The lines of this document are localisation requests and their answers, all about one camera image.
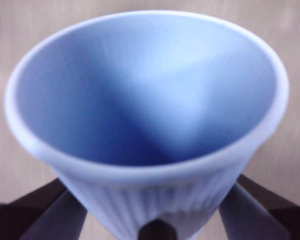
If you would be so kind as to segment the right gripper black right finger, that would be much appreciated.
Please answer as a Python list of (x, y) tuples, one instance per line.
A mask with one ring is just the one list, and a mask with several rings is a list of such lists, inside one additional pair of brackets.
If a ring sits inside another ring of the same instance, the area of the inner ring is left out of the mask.
[(218, 210), (230, 240), (300, 240), (300, 205), (243, 174)]

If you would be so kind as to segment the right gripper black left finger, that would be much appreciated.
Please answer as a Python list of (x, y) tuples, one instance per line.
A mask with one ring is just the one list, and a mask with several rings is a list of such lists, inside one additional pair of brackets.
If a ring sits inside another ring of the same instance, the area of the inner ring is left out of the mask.
[(86, 216), (87, 210), (56, 178), (0, 203), (0, 240), (77, 240)]

